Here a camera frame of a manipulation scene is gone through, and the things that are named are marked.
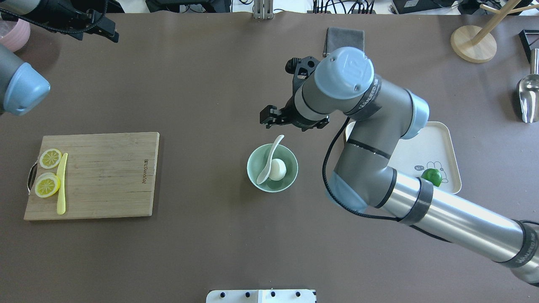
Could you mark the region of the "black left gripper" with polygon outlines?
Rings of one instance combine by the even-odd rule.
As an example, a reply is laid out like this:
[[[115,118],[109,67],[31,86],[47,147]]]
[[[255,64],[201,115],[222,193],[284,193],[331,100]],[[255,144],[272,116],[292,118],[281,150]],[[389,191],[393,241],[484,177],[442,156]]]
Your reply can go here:
[[[70,36],[89,33],[119,42],[116,24],[94,8],[76,8],[70,0],[33,0],[31,3],[22,0],[21,4],[25,5],[21,16],[49,31]]]

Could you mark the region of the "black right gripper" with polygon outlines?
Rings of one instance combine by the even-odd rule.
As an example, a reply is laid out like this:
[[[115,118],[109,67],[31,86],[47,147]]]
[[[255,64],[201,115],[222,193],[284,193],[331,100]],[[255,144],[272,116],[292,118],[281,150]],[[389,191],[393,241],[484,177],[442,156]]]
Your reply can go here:
[[[282,109],[266,106],[259,114],[259,123],[267,129],[272,126],[293,125],[303,132],[308,129],[322,129],[329,124],[329,116],[311,110],[302,95],[294,95]]]

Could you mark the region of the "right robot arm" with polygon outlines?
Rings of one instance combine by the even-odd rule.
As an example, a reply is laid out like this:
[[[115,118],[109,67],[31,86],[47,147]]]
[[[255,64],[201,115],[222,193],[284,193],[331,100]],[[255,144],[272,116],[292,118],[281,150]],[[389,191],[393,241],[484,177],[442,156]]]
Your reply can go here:
[[[383,209],[390,216],[376,219],[460,245],[538,286],[537,226],[506,218],[390,164],[398,142],[426,126],[430,109],[424,99],[377,75],[371,59],[354,47],[338,48],[321,61],[291,58],[285,70],[294,75],[293,95],[282,109],[268,105],[261,111],[266,128],[321,129],[335,111],[355,120],[330,178],[327,163],[322,164],[326,192],[337,205],[364,218],[367,207]]]

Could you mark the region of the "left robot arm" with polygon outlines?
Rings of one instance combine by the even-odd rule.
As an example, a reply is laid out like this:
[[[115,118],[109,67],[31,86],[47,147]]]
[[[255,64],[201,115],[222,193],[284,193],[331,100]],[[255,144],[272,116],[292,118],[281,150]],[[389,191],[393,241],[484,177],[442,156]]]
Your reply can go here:
[[[85,7],[71,0],[2,0],[1,21],[13,23],[1,36],[0,99],[1,113],[25,115],[50,92],[49,82],[29,63],[17,57],[29,39],[30,25],[52,33],[82,40],[85,33],[118,42],[115,23],[106,17],[109,2],[102,8]]]

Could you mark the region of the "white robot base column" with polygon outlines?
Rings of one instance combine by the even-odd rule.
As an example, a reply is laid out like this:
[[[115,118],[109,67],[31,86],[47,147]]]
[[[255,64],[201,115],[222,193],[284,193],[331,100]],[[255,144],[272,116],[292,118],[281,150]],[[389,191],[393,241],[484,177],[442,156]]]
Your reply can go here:
[[[315,290],[306,288],[213,290],[206,303],[317,303]]]

